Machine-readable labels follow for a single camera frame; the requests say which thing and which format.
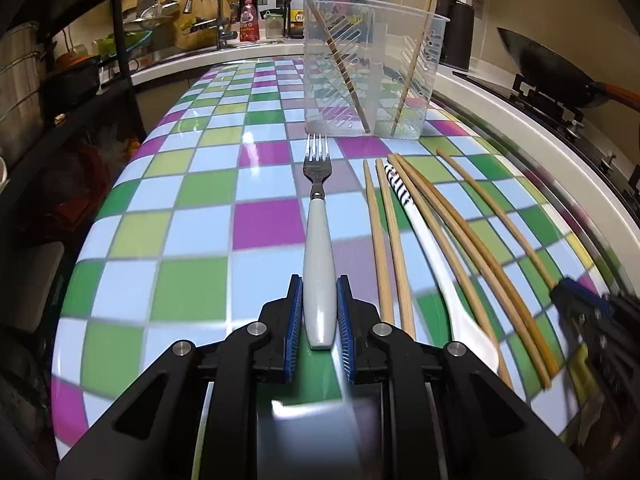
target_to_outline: stove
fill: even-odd
[[[613,166],[613,153],[603,154],[580,134],[584,119],[580,110],[567,108],[546,94],[538,92],[527,84],[520,74],[516,75],[512,88],[505,88],[462,72],[453,72],[453,75],[508,102],[562,140],[607,184],[640,226],[640,166],[636,165],[630,179]]]

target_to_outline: white fork handle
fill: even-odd
[[[337,311],[335,267],[326,205],[321,198],[315,198],[309,203],[302,282],[309,345],[313,349],[331,348]]]

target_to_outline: black kettle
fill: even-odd
[[[459,0],[438,0],[436,14],[450,19],[444,30],[440,62],[468,71],[474,37],[474,8]]]

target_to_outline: wooden chopstick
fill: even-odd
[[[414,304],[411,300],[411,287],[409,277],[404,264],[404,253],[402,252],[402,242],[400,241],[400,229],[394,211],[394,203],[391,199],[389,182],[386,180],[385,167],[382,159],[376,159],[376,171],[380,181],[380,192],[382,202],[385,205],[386,225],[389,228],[389,241],[391,242],[391,254],[393,256],[394,270],[396,273],[396,287],[398,288],[398,303],[400,305],[400,324],[402,330],[408,333],[415,340],[414,325]]]
[[[486,313],[486,310],[484,309],[484,306],[482,306],[482,301],[478,296],[478,292],[476,291],[476,288],[471,283],[471,280],[469,279],[469,276],[466,274],[465,269],[463,269],[462,264],[460,263],[458,256],[454,252],[453,247],[449,243],[449,240],[445,236],[444,231],[442,230],[442,227],[440,227],[440,224],[438,223],[435,216],[431,212],[431,209],[429,209],[429,207],[427,206],[420,192],[418,192],[411,178],[406,174],[406,172],[402,168],[402,165],[398,161],[398,158],[395,155],[391,155],[389,156],[389,160],[394,165],[394,168],[398,172],[398,175],[400,175],[400,178],[402,179],[404,186],[409,191],[411,198],[414,200],[414,203],[418,208],[418,211],[420,211],[420,214],[422,215],[422,218],[424,218],[424,221],[427,222],[427,225],[431,230],[431,233],[433,233],[433,237],[436,239],[438,245],[440,246],[440,249],[444,253],[447,261],[449,262],[449,265],[453,270],[453,274],[458,280],[458,283],[462,288],[462,292],[464,292],[464,295],[466,296],[466,299],[469,302],[469,305],[471,306],[471,310],[474,313],[474,316],[476,318],[476,321],[478,322],[478,325],[480,325],[480,328],[482,329],[482,331],[485,334],[487,334],[489,339],[491,339],[492,343],[494,344],[495,349],[498,352],[498,359],[499,359],[498,375],[504,381],[504,383],[513,390],[513,383],[511,383],[511,378],[509,376],[509,371],[507,370],[507,365],[504,362],[504,357],[502,355],[502,352],[500,351],[500,344],[498,343],[498,339],[495,336],[494,328],[491,326],[491,322],[489,321],[489,317]]]
[[[462,168],[462,166],[460,166],[451,156],[447,155],[446,153],[443,153],[441,150],[436,150],[436,152],[438,153],[439,156],[441,156],[444,160],[446,160],[454,170],[456,170],[460,175],[462,175],[462,177],[471,185],[471,187],[476,190],[478,195],[480,195],[482,199],[485,202],[487,202],[489,207],[494,210],[494,213],[496,214],[496,216],[500,220],[502,220],[502,223],[507,227],[507,229],[513,235],[513,237],[516,238],[518,243],[524,249],[525,253],[527,253],[527,256],[529,257],[531,262],[534,264],[534,266],[540,273],[540,276],[542,276],[542,279],[545,281],[546,286],[549,288],[549,290],[554,288],[556,286],[556,280],[554,280],[551,277],[551,274],[549,273],[548,270],[546,270],[546,267],[542,263],[542,260],[540,260],[540,257],[538,256],[536,251],[533,250],[533,247],[531,247],[531,244],[529,243],[529,241],[524,237],[524,235],[520,232],[520,230],[515,226],[515,224],[507,216],[507,213],[505,213],[504,209],[502,209],[500,205],[498,205],[498,203],[486,192],[484,187],[481,187],[474,180],[474,178],[471,175],[469,175],[464,170],[464,168]]]
[[[532,334],[529,333],[528,327],[524,320],[521,318],[520,312],[516,309],[511,297],[507,294],[506,289],[503,288],[501,280],[498,280],[497,273],[492,266],[486,261],[487,258],[495,258],[489,253],[482,240],[471,230],[471,227],[460,216],[455,208],[449,203],[449,201],[442,196],[438,189],[429,182],[422,174],[420,174],[403,156],[397,156],[399,165],[406,171],[411,181],[416,185],[420,192],[431,203],[433,208],[437,211],[438,215],[445,221],[453,235],[458,239],[463,249],[469,255],[474,265],[478,268],[482,276],[485,278],[491,290],[494,292],[495,297],[498,299],[500,306],[504,310],[505,314],[511,321],[516,333],[520,336],[524,347],[531,358],[531,361],[538,373],[538,377],[542,385],[545,388],[551,386],[551,378],[549,371],[547,370],[546,363],[542,357],[542,353],[534,341]],[[473,242],[473,238],[470,236],[473,234],[476,236],[478,245]],[[504,274],[502,267],[497,265],[498,272],[503,275],[503,280],[508,278]]]
[[[385,239],[382,234],[380,210],[376,199],[376,190],[369,172],[367,159],[362,161],[364,167],[364,181],[367,191],[367,205],[369,205],[369,221],[371,222],[371,237],[373,238],[373,255],[376,261],[376,277],[378,279],[378,301],[380,303],[380,318],[385,323],[396,324],[394,319],[394,300],[391,296],[391,282],[389,269],[386,264]]]
[[[351,96],[351,100],[353,101],[353,106],[356,108],[356,112],[358,113],[358,117],[362,122],[362,126],[364,127],[364,131],[366,134],[371,133],[371,128],[369,127],[369,123],[367,122],[367,118],[364,115],[364,109],[360,104],[360,99],[358,98],[358,93],[356,92],[356,88],[351,81],[351,77],[349,76],[349,72],[347,72],[347,67],[344,65],[344,61],[342,60],[342,56],[338,52],[338,47],[335,44],[334,38],[329,32],[328,27],[326,26],[326,22],[324,21],[324,17],[322,16],[322,12],[318,10],[316,7],[316,3],[313,0],[309,1],[309,9],[313,14],[316,22],[320,24],[320,26],[324,29],[324,34],[326,36],[326,44],[331,51],[332,56],[334,56],[335,62],[338,65],[338,70],[340,71],[340,75],[342,79],[344,79],[344,84],[347,85],[347,90],[349,91],[349,95]]]
[[[431,9],[432,1],[433,0],[426,0],[424,4],[424,11],[427,13],[427,15],[424,17],[424,23],[422,24],[421,30],[418,32],[418,35],[415,37],[414,52],[411,56],[411,63],[409,64],[409,70],[407,70],[407,73],[406,73],[406,81],[404,82],[404,86],[402,87],[402,94],[400,95],[398,110],[396,110],[396,118],[394,119],[394,123],[391,126],[391,135],[395,134],[396,128],[398,127],[398,121],[400,120],[400,115],[402,114],[402,108],[404,108],[404,102],[406,101],[406,96],[409,93],[409,86],[411,86],[411,79],[414,78],[415,67],[418,65],[418,58],[420,57],[420,48],[422,47],[422,38],[427,33],[427,30],[431,23],[431,15],[429,14],[429,10]]]

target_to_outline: bottle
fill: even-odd
[[[245,0],[240,13],[240,41],[260,40],[258,13],[252,0]]]
[[[305,22],[304,0],[291,1],[289,16],[291,20],[291,37],[301,38]]]

